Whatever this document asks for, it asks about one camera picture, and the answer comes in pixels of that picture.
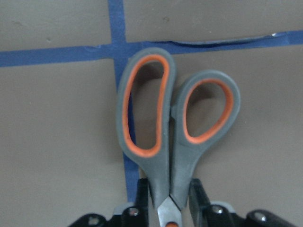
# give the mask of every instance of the gray scissor handle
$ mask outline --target gray scissor handle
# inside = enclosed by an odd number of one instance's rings
[[[164,73],[157,105],[156,143],[151,149],[142,149],[133,143],[129,134],[128,105],[138,70],[151,61],[159,61]],[[116,106],[118,140],[124,153],[146,173],[155,208],[169,196],[169,111],[175,77],[176,67],[172,56],[160,48],[147,48],[139,51],[128,62],[118,89]]]
[[[192,137],[187,131],[186,111],[189,97],[196,87],[215,83],[225,94],[225,108],[219,120],[200,136]],[[189,184],[201,155],[218,141],[231,127],[240,109],[240,92],[236,83],[226,74],[206,70],[194,74],[182,85],[171,116],[175,119],[175,134],[171,160],[170,196],[182,209],[186,206]]]

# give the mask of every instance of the blue tape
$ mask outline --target blue tape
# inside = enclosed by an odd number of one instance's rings
[[[303,44],[303,31],[287,31],[268,36],[209,42],[166,41],[128,43],[125,38],[123,0],[108,0],[108,10],[112,37],[111,44],[0,52],[0,67],[93,61],[111,58],[114,59],[116,85],[118,86],[128,58],[147,47],[160,47],[171,54],[182,54]],[[132,112],[129,113],[129,127],[131,137],[135,140]],[[127,199],[128,201],[134,201],[137,180],[139,179],[138,165],[124,155],[124,166]]]

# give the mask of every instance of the silver screw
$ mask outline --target silver screw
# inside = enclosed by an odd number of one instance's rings
[[[99,218],[89,217],[89,226],[96,226],[99,223]]]
[[[213,209],[213,212],[215,212],[216,214],[222,214],[223,213],[222,207],[220,207],[218,205],[213,205],[212,209]]]
[[[130,216],[137,216],[139,214],[139,210],[137,208],[131,207],[128,209],[128,214]]]
[[[260,212],[255,213],[255,218],[259,221],[266,221],[266,216]]]

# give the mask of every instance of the scissors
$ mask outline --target scissors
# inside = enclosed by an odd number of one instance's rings
[[[152,148],[140,148],[132,141],[128,108],[132,86],[139,69],[152,61],[163,66],[157,102],[156,142]],[[116,108],[116,130],[124,153],[145,172],[151,200],[161,227],[182,227],[181,211],[186,207],[188,190],[201,155],[218,141],[234,123],[240,109],[240,92],[226,74],[205,70],[189,77],[181,86],[176,102],[170,106],[176,65],[172,56],[160,48],[139,51],[128,62],[120,80]],[[190,96],[202,84],[218,85],[225,95],[225,107],[218,121],[199,136],[188,133],[186,115]],[[169,119],[175,120],[173,148],[169,160]]]

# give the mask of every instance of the orange handle lining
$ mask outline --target orange handle lining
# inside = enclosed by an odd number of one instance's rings
[[[128,103],[130,98],[130,93],[132,90],[132,85],[134,83],[134,79],[136,74],[138,73],[138,70],[141,66],[143,66],[145,63],[149,61],[159,61],[164,68],[164,73],[160,85],[159,90],[159,98],[157,103],[157,121],[156,121],[156,143],[155,145],[150,149],[142,149],[134,144],[132,141],[130,134],[129,134],[129,127],[128,127]],[[127,144],[128,148],[136,155],[141,157],[152,157],[156,155],[161,147],[161,131],[162,131],[162,114],[163,114],[163,101],[165,96],[165,88],[169,77],[169,63],[165,59],[165,57],[159,55],[159,54],[151,54],[142,57],[133,67],[128,82],[126,84],[125,93],[124,93],[124,99],[123,99],[123,115],[122,115],[122,127],[123,127],[123,134],[125,143]]]
[[[209,130],[202,133],[200,136],[192,137],[189,135],[186,125],[186,114],[187,114],[187,105],[188,105],[189,97],[191,96],[195,88],[197,88],[199,85],[206,83],[215,83],[222,88],[225,94],[225,107],[218,121]],[[219,79],[203,79],[197,82],[194,86],[192,86],[189,93],[187,94],[183,107],[183,130],[186,139],[191,143],[199,144],[213,137],[225,125],[226,121],[231,115],[233,103],[234,100],[233,100],[232,90],[223,81]]]

